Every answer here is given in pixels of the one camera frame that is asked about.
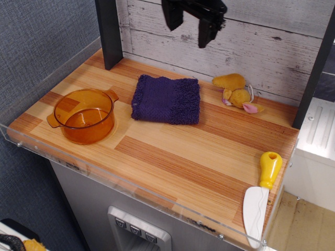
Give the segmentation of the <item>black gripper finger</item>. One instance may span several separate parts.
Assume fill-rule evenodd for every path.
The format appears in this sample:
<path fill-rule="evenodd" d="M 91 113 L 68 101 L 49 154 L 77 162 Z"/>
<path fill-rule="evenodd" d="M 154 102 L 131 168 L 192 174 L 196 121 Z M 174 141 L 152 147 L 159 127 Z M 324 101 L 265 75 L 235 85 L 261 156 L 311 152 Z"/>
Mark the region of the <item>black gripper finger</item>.
<path fill-rule="evenodd" d="M 183 9 L 179 1 L 162 1 L 161 3 L 166 25 L 173 31 L 183 23 Z"/>
<path fill-rule="evenodd" d="M 208 43 L 215 39 L 217 32 L 220 30 L 220 21 L 201 19 L 198 29 L 198 46 L 203 49 Z"/>

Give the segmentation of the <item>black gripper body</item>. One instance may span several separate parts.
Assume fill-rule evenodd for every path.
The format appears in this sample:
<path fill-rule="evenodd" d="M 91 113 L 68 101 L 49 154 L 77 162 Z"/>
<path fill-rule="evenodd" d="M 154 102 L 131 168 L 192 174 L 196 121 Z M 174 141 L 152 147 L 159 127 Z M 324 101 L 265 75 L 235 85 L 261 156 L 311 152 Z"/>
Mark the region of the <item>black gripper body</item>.
<path fill-rule="evenodd" d="M 227 12 L 227 6 L 222 1 L 179 1 L 184 12 L 201 19 L 220 21 L 220 30 Z"/>

